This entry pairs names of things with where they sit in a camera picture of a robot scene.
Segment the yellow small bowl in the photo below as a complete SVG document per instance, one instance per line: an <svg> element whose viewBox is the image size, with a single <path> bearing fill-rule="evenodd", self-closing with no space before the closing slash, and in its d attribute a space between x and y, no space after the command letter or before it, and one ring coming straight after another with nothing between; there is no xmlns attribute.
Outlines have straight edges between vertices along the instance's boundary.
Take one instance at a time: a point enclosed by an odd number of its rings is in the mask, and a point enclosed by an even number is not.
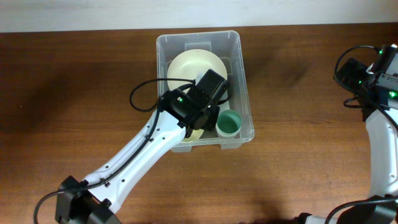
<svg viewBox="0 0 398 224"><path fill-rule="evenodd" d="M191 135L188 138L185 138L183 142L192 142L196 141L201 138L202 134L204 133L203 129L193 130Z"/></svg>

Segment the green plastic cup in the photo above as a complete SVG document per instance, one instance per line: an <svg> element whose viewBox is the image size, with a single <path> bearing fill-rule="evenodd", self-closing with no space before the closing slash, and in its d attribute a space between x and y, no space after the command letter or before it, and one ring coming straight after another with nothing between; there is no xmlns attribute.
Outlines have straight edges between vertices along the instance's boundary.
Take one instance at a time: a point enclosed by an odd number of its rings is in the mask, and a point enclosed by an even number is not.
<svg viewBox="0 0 398 224"><path fill-rule="evenodd" d="M218 115L216 125L223 126L235 124L241 128L243 123L241 115L235 110L224 110Z"/></svg>

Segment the beige bowl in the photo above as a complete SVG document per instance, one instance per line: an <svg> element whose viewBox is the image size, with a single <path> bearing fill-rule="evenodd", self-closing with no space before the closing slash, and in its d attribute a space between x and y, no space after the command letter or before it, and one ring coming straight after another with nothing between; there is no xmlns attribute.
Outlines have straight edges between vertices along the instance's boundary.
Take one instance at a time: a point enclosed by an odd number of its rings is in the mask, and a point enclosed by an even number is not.
<svg viewBox="0 0 398 224"><path fill-rule="evenodd" d="M172 60L167 69L167 78L195 80L198 83L209 69L228 79L226 67L219 57L207 50L192 49Z"/></svg>

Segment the grey plastic cup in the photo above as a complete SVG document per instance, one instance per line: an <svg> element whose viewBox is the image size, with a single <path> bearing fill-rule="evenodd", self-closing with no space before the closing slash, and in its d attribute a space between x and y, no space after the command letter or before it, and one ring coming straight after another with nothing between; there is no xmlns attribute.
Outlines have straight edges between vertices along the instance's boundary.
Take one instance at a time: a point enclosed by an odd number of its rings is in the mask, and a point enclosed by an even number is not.
<svg viewBox="0 0 398 224"><path fill-rule="evenodd" d="M241 128L235 124L227 124L226 126L216 125L216 133L221 139L233 139L240 132Z"/></svg>

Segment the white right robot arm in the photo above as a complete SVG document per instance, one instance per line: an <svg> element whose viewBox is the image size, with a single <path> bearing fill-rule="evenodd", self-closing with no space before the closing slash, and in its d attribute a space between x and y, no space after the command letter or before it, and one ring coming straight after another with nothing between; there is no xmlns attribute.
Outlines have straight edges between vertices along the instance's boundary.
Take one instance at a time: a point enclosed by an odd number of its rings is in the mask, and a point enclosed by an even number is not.
<svg viewBox="0 0 398 224"><path fill-rule="evenodd" d="M326 217L301 213L295 223L392 223L397 221L397 45L373 48L377 60L367 66L355 58L336 64L334 79L353 94L363 115L371 148L369 197L344 203Z"/></svg>

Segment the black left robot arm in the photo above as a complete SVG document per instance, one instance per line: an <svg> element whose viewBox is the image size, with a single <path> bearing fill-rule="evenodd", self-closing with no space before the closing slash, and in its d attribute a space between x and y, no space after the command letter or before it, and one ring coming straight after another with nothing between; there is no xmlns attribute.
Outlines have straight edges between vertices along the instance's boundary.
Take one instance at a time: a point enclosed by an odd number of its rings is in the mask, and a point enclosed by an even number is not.
<svg viewBox="0 0 398 224"><path fill-rule="evenodd" d="M57 223L119 223L130 191L171 148L194 130L215 127L223 87L183 85L166 91L146 125L112 159L81 182L67 177L57 193Z"/></svg>

